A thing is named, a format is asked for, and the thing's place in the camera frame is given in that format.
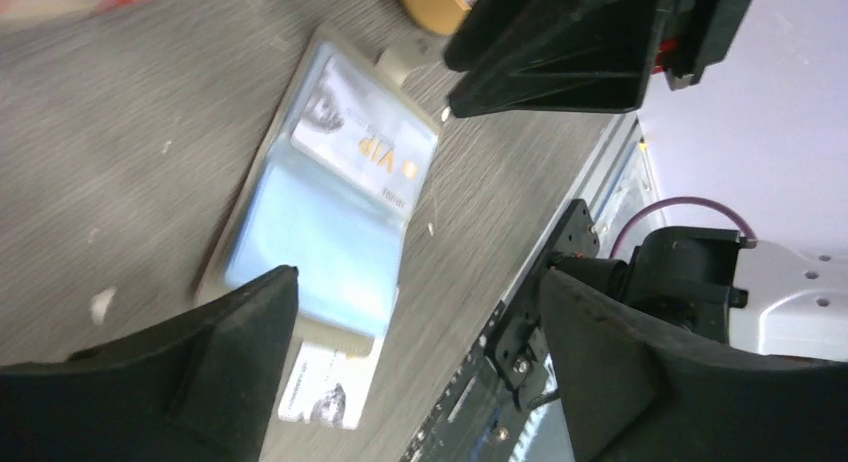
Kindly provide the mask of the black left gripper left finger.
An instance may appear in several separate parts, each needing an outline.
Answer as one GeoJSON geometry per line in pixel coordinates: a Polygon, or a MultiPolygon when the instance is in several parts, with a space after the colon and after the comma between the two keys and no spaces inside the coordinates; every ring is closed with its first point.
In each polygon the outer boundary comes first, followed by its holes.
{"type": "Polygon", "coordinates": [[[255,461],[298,311],[280,266],[59,363],[1,370],[5,461],[255,461]]]}

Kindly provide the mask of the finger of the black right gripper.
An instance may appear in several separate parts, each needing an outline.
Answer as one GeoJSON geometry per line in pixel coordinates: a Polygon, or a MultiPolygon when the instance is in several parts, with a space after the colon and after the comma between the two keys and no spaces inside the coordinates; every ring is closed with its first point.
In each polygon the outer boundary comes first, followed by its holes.
{"type": "Polygon", "coordinates": [[[541,0],[476,0],[447,44],[443,59],[454,72],[520,70],[544,60],[533,37],[521,31],[536,20],[541,0]]]}

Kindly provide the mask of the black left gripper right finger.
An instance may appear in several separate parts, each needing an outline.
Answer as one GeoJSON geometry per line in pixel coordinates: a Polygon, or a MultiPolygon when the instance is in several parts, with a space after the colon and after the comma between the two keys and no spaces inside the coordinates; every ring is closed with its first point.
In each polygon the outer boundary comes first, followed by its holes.
{"type": "Polygon", "coordinates": [[[578,461],[843,461],[847,367],[740,351],[556,270],[543,333],[578,461]]]}

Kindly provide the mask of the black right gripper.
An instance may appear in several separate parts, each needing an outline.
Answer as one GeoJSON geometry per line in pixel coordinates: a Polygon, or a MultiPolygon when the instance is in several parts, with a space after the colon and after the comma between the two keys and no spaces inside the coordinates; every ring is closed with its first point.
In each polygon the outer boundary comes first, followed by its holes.
{"type": "Polygon", "coordinates": [[[753,0],[541,0],[533,37],[543,61],[505,72],[457,72],[458,118],[508,111],[624,113],[660,72],[671,89],[697,85],[723,61],[753,0]]]}

